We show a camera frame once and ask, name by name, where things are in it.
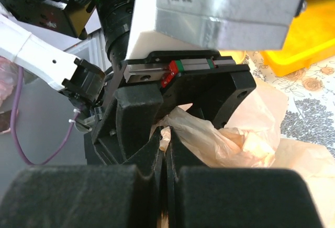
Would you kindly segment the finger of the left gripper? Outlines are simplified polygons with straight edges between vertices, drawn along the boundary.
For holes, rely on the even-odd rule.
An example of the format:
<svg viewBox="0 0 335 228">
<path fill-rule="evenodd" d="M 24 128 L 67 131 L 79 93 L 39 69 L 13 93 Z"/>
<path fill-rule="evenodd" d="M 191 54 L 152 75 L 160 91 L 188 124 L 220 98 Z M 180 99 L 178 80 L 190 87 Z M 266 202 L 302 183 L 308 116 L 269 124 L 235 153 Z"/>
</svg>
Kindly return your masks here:
<svg viewBox="0 0 335 228">
<path fill-rule="evenodd" d="M 163 97 L 156 86 L 129 86 L 115 91 L 104 117 L 84 135 L 88 165 L 122 164 L 149 140 Z"/>
<path fill-rule="evenodd" d="M 161 89 L 163 105 L 157 113 L 157 120 L 177 106 L 191 104 L 186 112 L 208 120 L 220 129 L 255 88 L 255 80 L 249 72 L 180 74 Z"/>
</svg>

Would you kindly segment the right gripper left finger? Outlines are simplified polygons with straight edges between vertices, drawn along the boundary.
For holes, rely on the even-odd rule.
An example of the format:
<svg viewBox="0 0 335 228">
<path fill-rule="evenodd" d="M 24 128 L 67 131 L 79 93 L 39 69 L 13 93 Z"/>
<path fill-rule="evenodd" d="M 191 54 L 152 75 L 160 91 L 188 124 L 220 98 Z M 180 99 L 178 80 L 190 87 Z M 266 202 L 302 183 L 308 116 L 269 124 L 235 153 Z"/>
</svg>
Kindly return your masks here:
<svg viewBox="0 0 335 228">
<path fill-rule="evenodd" d="M 34 166 L 1 201 L 1 227 L 159 227 L 161 130 L 120 165 Z"/>
</svg>

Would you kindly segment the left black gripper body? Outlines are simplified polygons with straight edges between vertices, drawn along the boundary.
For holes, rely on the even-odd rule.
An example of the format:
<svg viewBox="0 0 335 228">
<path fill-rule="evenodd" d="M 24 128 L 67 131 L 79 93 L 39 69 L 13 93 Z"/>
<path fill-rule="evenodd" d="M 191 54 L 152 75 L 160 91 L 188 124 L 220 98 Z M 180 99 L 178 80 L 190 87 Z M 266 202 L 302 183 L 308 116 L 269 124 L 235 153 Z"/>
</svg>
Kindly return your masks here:
<svg viewBox="0 0 335 228">
<path fill-rule="evenodd" d="M 249 72 L 245 64 L 237 64 L 229 55 L 217 50 L 154 51 L 144 59 L 121 61 L 106 88 L 106 101 L 111 102 L 115 91 L 122 87 L 155 84 L 166 88 L 173 78 L 191 72 Z"/>
</svg>

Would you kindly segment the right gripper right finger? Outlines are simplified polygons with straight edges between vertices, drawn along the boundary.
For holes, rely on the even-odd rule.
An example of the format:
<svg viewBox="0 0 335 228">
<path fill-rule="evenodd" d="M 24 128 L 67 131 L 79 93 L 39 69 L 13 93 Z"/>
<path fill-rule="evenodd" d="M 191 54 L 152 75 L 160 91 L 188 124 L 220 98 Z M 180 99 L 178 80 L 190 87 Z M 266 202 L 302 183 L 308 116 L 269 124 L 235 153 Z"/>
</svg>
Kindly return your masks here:
<svg viewBox="0 0 335 228">
<path fill-rule="evenodd" d="M 174 130 L 166 169 L 169 227 L 322 227 L 292 170 L 208 167 Z"/>
</svg>

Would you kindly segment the banana print plastic bag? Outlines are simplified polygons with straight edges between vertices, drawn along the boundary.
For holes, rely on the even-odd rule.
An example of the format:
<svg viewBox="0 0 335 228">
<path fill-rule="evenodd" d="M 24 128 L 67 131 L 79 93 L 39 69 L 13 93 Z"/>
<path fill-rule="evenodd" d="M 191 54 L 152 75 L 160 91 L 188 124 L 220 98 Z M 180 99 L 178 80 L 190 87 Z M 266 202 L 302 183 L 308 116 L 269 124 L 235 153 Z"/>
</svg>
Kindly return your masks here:
<svg viewBox="0 0 335 228">
<path fill-rule="evenodd" d="M 237 107 L 225 127 L 176 107 L 159 125 L 166 150 L 173 127 L 182 143 L 210 167 L 271 167 L 298 172 L 306 182 L 325 227 L 334 227 L 334 157 L 319 144 L 281 138 L 287 96 L 256 80 L 256 89 Z"/>
</svg>

